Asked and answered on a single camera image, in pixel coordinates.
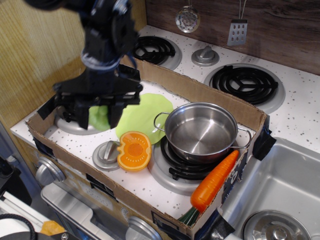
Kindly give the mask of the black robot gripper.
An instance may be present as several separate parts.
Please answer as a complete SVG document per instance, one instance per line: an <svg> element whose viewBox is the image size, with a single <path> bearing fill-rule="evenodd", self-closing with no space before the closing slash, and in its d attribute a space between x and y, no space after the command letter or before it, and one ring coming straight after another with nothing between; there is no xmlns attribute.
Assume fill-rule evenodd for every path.
<svg viewBox="0 0 320 240"><path fill-rule="evenodd" d="M55 83L53 90L54 104L72 108L78 125L87 130L90 106L109 105L107 117L110 128L113 129L118 125L128 104L139 102L143 87L139 70L118 66L114 71L86 68L75 78Z"/></svg>

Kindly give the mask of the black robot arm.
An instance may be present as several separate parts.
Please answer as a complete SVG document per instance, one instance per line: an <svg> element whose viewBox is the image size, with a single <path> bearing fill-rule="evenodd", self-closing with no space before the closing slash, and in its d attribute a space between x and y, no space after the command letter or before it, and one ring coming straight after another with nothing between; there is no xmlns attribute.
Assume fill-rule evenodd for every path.
<svg viewBox="0 0 320 240"><path fill-rule="evenodd" d="M73 79L53 85L55 106L70 111L79 127L88 129L89 109L107 108L106 118L115 128L127 105L140 103L143 90L137 65L120 64L130 56L138 41L127 0L28 0L43 11L64 8L79 14L84 30L84 48L80 58L84 72Z"/></svg>

